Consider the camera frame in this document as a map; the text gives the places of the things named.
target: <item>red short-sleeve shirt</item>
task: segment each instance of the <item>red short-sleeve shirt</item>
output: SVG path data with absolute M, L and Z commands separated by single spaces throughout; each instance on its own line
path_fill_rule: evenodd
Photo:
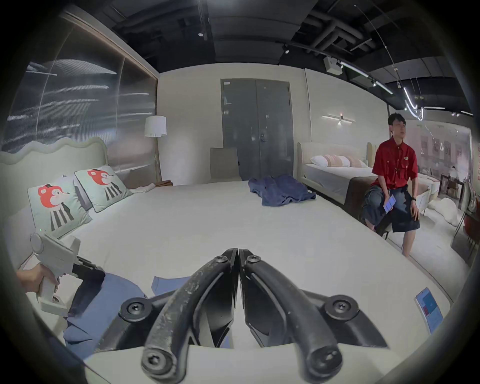
M 385 177 L 388 189 L 406 186 L 408 179 L 416 178 L 418 172 L 417 156 L 411 146 L 404 142 L 397 145 L 393 138 L 379 145 L 372 173 Z M 372 185 L 380 185 L 378 178 Z

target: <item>blue cloth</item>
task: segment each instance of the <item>blue cloth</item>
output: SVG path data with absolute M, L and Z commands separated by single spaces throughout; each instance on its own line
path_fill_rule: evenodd
M 185 284 L 189 278 L 190 276 L 178 277 L 176 279 L 164 279 L 162 277 L 155 276 L 152 282 L 152 291 L 155 293 L 155 296 L 159 296 L 170 291 L 175 291 Z
M 79 358 L 90 356 L 118 315 L 124 301 L 133 297 L 146 297 L 131 281 L 105 274 L 103 281 L 84 280 L 75 293 L 67 317 L 63 338 L 68 349 Z
M 390 190 L 390 196 L 395 197 L 395 204 L 390 212 L 393 232 L 408 232 L 420 228 L 420 220 L 415 221 L 410 212 L 412 197 L 407 187 Z M 362 204 L 362 218 L 377 226 L 387 214 L 384 209 L 385 194 L 379 185 L 373 185 L 365 193 Z
M 248 186 L 250 192 L 255 192 L 262 198 L 262 205 L 270 207 L 279 207 L 291 202 L 298 203 L 317 196 L 315 193 L 308 192 L 307 187 L 290 175 L 276 178 L 267 176 L 261 180 L 250 179 Z

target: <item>phone screen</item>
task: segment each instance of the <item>phone screen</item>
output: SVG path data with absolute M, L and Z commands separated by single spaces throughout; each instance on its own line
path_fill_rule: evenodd
M 390 209 L 395 205 L 396 203 L 396 198 L 394 196 L 390 196 L 390 199 L 388 199 L 387 204 L 384 205 L 385 212 L 390 212 Z
M 444 317 L 438 308 L 437 302 L 433 298 L 432 293 L 428 288 L 420 292 L 415 300 L 420 307 L 420 311 L 427 322 L 428 329 L 432 333 L 440 325 Z

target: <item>floor lamp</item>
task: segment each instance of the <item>floor lamp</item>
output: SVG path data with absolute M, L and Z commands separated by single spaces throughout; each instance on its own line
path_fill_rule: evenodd
M 165 116 L 149 116 L 145 119 L 145 136 L 155 137 L 155 178 L 156 181 L 160 177 L 162 181 L 162 172 L 160 170 L 160 160 L 158 157 L 158 140 L 167 134 L 167 118 Z

